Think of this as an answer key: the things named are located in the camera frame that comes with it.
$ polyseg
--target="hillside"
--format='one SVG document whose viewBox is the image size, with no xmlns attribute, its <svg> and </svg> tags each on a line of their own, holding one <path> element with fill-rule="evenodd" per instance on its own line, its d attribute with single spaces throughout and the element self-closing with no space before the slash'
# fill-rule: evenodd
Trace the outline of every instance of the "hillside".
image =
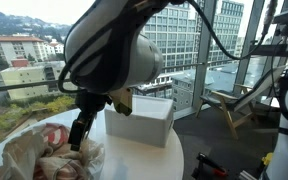
<svg viewBox="0 0 288 180">
<path fill-rule="evenodd" d="M 37 35 L 66 36 L 71 26 L 47 23 L 37 18 L 28 16 L 5 15 L 0 12 L 0 34 L 12 35 L 16 33 L 28 33 Z"/>
</svg>

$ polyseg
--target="chair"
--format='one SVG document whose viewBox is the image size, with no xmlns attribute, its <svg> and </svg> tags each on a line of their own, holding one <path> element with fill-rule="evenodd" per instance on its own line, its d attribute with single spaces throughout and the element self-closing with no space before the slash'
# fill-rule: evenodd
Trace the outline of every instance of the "chair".
<svg viewBox="0 0 288 180">
<path fill-rule="evenodd" d="M 209 95 L 200 96 L 196 117 L 198 117 L 203 104 L 209 104 L 210 106 L 221 110 L 225 116 L 227 124 L 229 125 L 233 138 L 238 139 L 235 128 L 247 122 L 251 118 L 257 122 L 257 116 L 254 112 L 252 100 L 272 86 L 272 72 L 274 82 L 276 82 L 283 73 L 284 69 L 285 66 L 280 66 L 269 70 L 257 81 L 253 88 L 245 85 L 235 84 L 235 86 L 238 86 L 242 89 L 243 94 L 233 94 L 220 90 L 212 91 Z M 246 106 L 250 108 L 251 112 L 242 118 L 233 121 L 230 112 L 241 113 L 240 110 Z"/>
</svg>

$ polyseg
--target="green tree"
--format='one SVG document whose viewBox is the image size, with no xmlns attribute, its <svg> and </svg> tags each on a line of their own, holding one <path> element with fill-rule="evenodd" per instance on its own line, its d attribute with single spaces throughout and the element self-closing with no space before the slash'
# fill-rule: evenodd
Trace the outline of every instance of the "green tree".
<svg viewBox="0 0 288 180">
<path fill-rule="evenodd" d="M 30 53 L 27 56 L 27 60 L 30 62 L 35 62 L 35 58 Z"/>
<path fill-rule="evenodd" d="M 56 57 L 57 57 L 57 60 L 64 61 L 64 54 L 63 53 L 57 53 Z"/>
<path fill-rule="evenodd" d="M 0 71 L 3 71 L 8 67 L 9 67 L 8 63 L 0 56 Z"/>
<path fill-rule="evenodd" d="M 48 103 L 46 107 L 53 113 L 60 113 L 67 111 L 73 103 L 74 99 L 72 97 L 62 96 L 56 98 L 53 102 Z"/>
<path fill-rule="evenodd" d="M 52 35 L 52 38 L 56 39 L 57 42 L 63 43 L 61 35 L 58 32 L 56 32 L 55 29 L 52 30 L 52 34 L 51 35 Z"/>
</svg>

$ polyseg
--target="sky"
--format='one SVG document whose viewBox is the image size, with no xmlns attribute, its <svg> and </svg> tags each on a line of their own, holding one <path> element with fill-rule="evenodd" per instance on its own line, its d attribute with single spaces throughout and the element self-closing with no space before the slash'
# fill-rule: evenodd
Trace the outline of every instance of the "sky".
<svg viewBox="0 0 288 180">
<path fill-rule="evenodd" d="M 245 36 L 253 1 L 232 1 L 244 4 L 244 12 L 239 36 Z M 278 0 L 277 13 L 280 12 L 283 4 L 282 2 L 283 0 Z M 7 15 L 30 16 L 50 23 L 71 25 L 74 24 L 93 3 L 94 0 L 0 0 L 0 12 Z M 272 25 L 267 37 L 273 35 L 274 30 L 275 26 Z"/>
<path fill-rule="evenodd" d="M 94 0 L 0 0 L 0 12 L 50 23 L 74 24 Z"/>
</svg>

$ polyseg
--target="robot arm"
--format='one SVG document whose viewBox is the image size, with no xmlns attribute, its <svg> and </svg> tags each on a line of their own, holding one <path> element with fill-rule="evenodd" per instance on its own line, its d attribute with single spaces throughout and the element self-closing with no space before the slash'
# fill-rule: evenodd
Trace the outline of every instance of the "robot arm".
<svg viewBox="0 0 288 180">
<path fill-rule="evenodd" d="M 97 112 L 114 103 L 119 113 L 131 113 L 128 87 L 149 83 L 162 69 L 162 53 L 140 34 L 149 18 L 168 4 L 184 0 L 96 0 L 70 30 L 64 55 L 66 66 L 59 76 L 59 89 L 76 93 L 81 109 L 73 122 L 69 143 L 78 151 Z M 62 86 L 70 72 L 77 91 Z"/>
</svg>

